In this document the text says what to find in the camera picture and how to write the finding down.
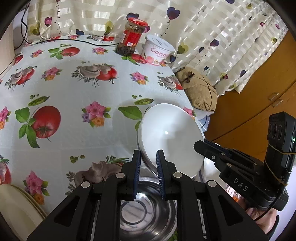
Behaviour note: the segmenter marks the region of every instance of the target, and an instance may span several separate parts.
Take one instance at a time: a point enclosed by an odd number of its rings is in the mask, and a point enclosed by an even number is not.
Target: brown bag
[[[176,76],[193,107],[204,111],[216,109],[217,92],[207,76],[193,68],[185,68]]]

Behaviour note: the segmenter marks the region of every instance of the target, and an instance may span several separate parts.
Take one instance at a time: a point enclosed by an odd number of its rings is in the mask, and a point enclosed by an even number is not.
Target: cabinet door
[[[296,118],[296,83],[259,115],[218,138],[215,142],[223,147],[240,150],[264,161],[268,144],[269,116],[282,111]]]
[[[296,80],[296,42],[290,32],[270,58],[252,75],[243,91],[218,98],[205,136],[215,140],[270,106]]]

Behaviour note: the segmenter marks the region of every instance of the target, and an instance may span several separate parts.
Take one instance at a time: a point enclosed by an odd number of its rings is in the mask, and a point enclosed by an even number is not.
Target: cabinet handle
[[[271,106],[273,107],[273,108],[275,108],[275,107],[277,107],[280,103],[282,103],[283,102],[283,100],[282,99],[278,99],[278,100],[276,100]]]
[[[272,101],[275,97],[277,97],[279,95],[279,93],[278,92],[274,92],[274,93],[272,93],[270,96],[268,96],[268,100],[269,101]]]

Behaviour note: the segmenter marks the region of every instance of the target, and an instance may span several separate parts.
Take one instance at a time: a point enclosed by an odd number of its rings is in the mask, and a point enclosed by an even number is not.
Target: tablecloth
[[[47,213],[82,181],[104,181],[131,160],[148,108],[171,103],[195,119],[168,66],[114,50],[54,39],[25,44],[0,80],[1,183],[25,189]]]

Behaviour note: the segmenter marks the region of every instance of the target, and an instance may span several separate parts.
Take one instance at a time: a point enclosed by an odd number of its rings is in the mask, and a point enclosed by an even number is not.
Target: striped curtain
[[[207,75],[218,95],[240,92],[287,32],[282,19],[262,0],[32,0],[28,39],[91,34],[121,37],[127,16],[149,26],[146,34],[176,50],[167,62]]]

